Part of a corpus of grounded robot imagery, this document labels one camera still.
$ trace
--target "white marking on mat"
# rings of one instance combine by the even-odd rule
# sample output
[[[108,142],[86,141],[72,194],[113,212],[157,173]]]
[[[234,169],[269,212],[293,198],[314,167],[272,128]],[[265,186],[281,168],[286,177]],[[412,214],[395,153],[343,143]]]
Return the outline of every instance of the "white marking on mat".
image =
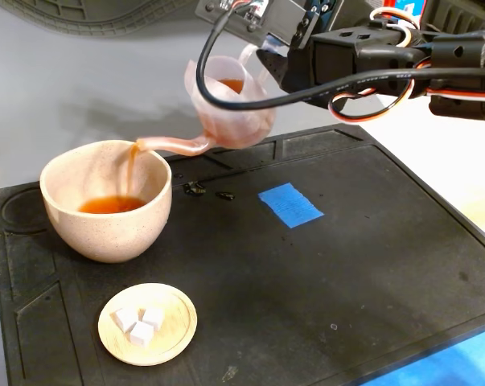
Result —
[[[228,370],[226,371],[226,374],[224,374],[222,381],[223,382],[228,382],[231,380],[237,373],[239,372],[239,369],[237,366],[228,366]]]

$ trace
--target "blue painter's tape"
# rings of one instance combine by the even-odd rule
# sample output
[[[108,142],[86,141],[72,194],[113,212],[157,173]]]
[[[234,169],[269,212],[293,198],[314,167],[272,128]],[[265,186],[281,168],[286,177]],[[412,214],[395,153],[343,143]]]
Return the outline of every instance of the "blue painter's tape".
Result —
[[[405,10],[413,16],[420,16],[425,7],[425,0],[396,0],[396,8]]]
[[[312,203],[292,184],[286,183],[264,191],[258,197],[276,213],[276,215],[289,227],[315,220],[324,216]]]

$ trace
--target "white wire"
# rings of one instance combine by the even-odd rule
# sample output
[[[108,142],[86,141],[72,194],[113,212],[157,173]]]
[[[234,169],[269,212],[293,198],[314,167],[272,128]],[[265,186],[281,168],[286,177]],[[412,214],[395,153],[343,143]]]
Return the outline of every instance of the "white wire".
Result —
[[[387,114],[389,114],[391,111],[393,111],[397,106],[405,103],[411,96],[412,96],[412,92],[413,92],[413,88],[415,86],[415,80],[411,80],[410,83],[409,83],[409,88],[407,89],[405,95],[396,103],[396,105],[389,109],[389,110],[385,110],[384,112],[380,113],[380,114],[377,114],[375,115],[374,117],[367,117],[367,118],[354,118],[354,119],[351,119],[351,118],[346,118],[346,117],[341,117],[337,114],[336,111],[333,110],[333,108],[331,107],[331,105],[328,105],[328,110],[330,111],[330,113],[333,115],[333,117],[335,117],[335,119],[337,119],[338,121],[341,121],[342,123],[345,123],[347,125],[359,125],[360,123],[362,122],[366,122],[366,121],[373,121],[377,118],[381,118]],[[333,101],[336,102],[338,101],[339,99],[343,99],[343,98],[351,98],[351,97],[354,97],[353,94],[351,94],[350,92],[343,92],[339,95],[336,95],[334,96],[333,98]]]
[[[400,26],[399,24],[389,24],[387,25],[387,27],[393,30],[399,30],[405,35],[405,38],[397,44],[397,47],[409,46],[410,42],[412,41],[412,31],[409,28],[405,26]]]
[[[369,18],[371,20],[374,20],[374,18],[379,15],[379,14],[393,14],[394,16],[397,16],[398,18],[409,22],[412,24],[416,29],[420,30],[421,26],[417,22],[417,20],[413,17],[413,15],[409,14],[408,12],[405,12],[403,10],[398,10],[397,8],[394,8],[392,6],[382,6],[380,8],[376,8],[371,14],[369,15]]]
[[[444,92],[428,92],[426,93],[428,97],[443,97],[447,99],[455,99],[459,101],[478,101],[485,102],[485,96],[465,96],[465,95],[452,95],[445,94]]]

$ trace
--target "black mat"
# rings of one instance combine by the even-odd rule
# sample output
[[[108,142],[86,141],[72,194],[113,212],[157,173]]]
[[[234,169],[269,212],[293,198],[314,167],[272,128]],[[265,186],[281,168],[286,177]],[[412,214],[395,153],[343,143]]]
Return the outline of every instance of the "black mat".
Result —
[[[122,265],[67,247],[36,183],[0,190],[11,385],[360,383],[485,329],[485,236],[363,130],[317,129],[171,167],[169,223]],[[192,180],[207,193],[185,195]],[[257,196],[284,183],[325,216],[287,228]],[[190,346],[150,368],[114,359],[96,328],[113,295],[143,282],[179,288],[199,317]]]

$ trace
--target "pouring spout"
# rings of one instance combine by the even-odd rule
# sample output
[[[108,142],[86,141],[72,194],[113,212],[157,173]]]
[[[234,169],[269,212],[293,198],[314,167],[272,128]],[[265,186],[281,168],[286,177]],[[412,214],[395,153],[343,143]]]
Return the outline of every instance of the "pouring spout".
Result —
[[[171,153],[193,157],[211,149],[215,142],[212,138],[200,135],[194,139],[180,139],[169,137],[149,137],[137,140],[140,151],[165,150]]]

